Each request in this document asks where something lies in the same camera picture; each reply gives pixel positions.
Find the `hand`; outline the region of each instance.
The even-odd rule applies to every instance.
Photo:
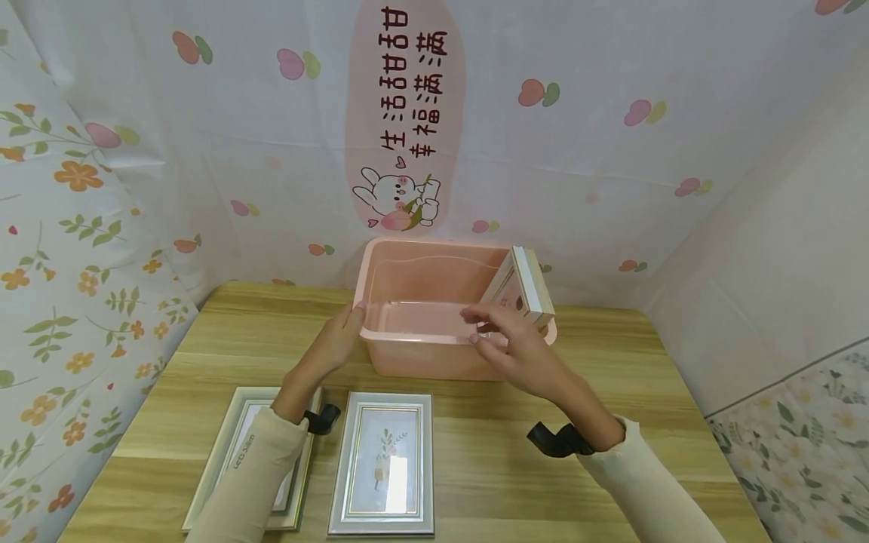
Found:
[[[486,361],[520,390],[559,403],[565,386],[575,375],[549,347],[534,324],[514,311],[496,304],[469,306],[461,311],[468,323],[482,322],[480,332],[500,332],[507,347],[499,348],[489,339],[473,334],[471,342]]]
[[[532,322],[495,304],[469,306],[461,316],[468,323],[483,322],[482,333],[501,332],[507,337],[506,348],[477,334],[470,340],[510,384],[558,406],[593,450],[608,451],[625,439],[625,428],[586,380],[561,361]]]
[[[299,364],[313,366],[323,372],[323,377],[347,363],[347,357],[362,331],[365,321],[365,304],[355,308],[348,303],[337,315],[326,321],[322,330],[311,343]]]
[[[326,321],[299,363],[284,375],[281,390],[271,406],[279,417],[293,424],[302,422],[322,380],[347,363],[364,320],[365,305],[354,308],[350,302]]]

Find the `picture frame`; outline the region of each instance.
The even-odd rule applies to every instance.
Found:
[[[226,415],[223,417],[215,444],[205,463],[196,493],[181,526],[182,533],[193,529],[196,518],[205,507],[209,496],[238,454],[250,424],[260,409],[268,409],[277,396],[280,387],[238,387],[232,395]],[[322,389],[317,388],[308,410],[319,412]],[[302,505],[308,481],[308,467],[311,458],[314,435],[305,437],[302,453],[295,466],[281,484],[275,497],[275,504],[266,525],[266,531],[297,532],[302,523]]]
[[[351,392],[328,536],[435,536],[430,394]]]

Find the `pink plastic basin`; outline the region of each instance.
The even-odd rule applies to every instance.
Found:
[[[377,238],[368,243],[354,303],[375,371],[393,377],[501,381],[468,337],[459,310],[480,300],[509,247]],[[546,341],[558,335],[555,320]]]

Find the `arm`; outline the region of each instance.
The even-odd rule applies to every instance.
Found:
[[[362,328],[364,308],[348,304],[283,378],[271,409],[256,414],[242,449],[221,477],[188,543],[259,543],[278,488],[308,433],[305,409],[327,375],[343,366]]]
[[[568,394],[555,403],[599,451],[577,458],[613,496],[640,541],[724,543],[712,521],[643,440],[640,425],[613,417],[578,376],[568,382]]]
[[[552,401],[596,451],[579,456],[597,483],[613,496],[642,543],[724,543],[700,507],[660,463],[636,422],[613,416],[588,383],[574,374],[516,313],[494,305],[462,310],[481,332],[501,332],[507,348],[472,335],[480,355],[525,392]]]

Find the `person's left hand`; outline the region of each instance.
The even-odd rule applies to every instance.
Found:
[[[365,304],[360,303],[354,308],[353,302],[348,303],[326,321],[299,364],[314,366],[323,372],[323,376],[346,364],[364,320]]]
[[[365,306],[350,302],[326,321],[299,363],[283,378],[272,409],[282,419],[299,424],[311,396],[327,375],[347,363],[365,320]]]

